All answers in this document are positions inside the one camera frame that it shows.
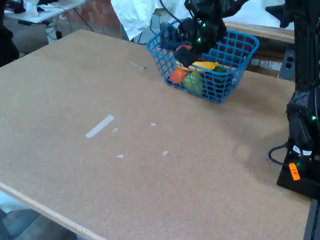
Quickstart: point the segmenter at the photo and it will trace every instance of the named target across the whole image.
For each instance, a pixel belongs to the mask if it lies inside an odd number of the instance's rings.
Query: green apple
[[[191,93],[201,95],[204,89],[203,77],[200,73],[194,71],[183,79],[183,85]]]

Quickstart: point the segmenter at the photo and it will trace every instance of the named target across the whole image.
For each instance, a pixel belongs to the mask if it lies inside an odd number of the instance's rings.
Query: brick wall
[[[120,21],[111,5],[111,0],[87,0],[77,11],[88,24],[120,29]],[[81,21],[74,11],[69,11],[69,17],[73,22]]]

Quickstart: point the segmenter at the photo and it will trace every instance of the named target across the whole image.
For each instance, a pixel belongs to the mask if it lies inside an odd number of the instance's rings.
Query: yellow banana
[[[212,71],[219,65],[218,62],[211,62],[211,61],[195,61],[189,67],[183,66],[182,63],[180,63],[179,61],[176,61],[175,64],[178,68],[188,72],[195,72],[196,70],[198,72],[205,72],[206,70]]]

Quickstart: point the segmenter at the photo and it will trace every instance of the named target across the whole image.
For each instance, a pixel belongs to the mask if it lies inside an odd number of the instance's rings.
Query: orange label
[[[300,180],[300,175],[297,166],[294,163],[289,163],[289,168],[294,181]]]

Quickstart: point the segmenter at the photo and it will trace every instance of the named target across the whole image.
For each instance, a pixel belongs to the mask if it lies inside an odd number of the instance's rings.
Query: tape strip
[[[85,136],[87,138],[92,138],[95,135],[97,135],[103,128],[105,128],[109,123],[111,123],[113,121],[113,119],[115,119],[114,116],[109,115],[107,116],[102,122],[100,122],[97,126],[95,126],[94,128],[92,128],[92,130],[90,132],[88,132]]]

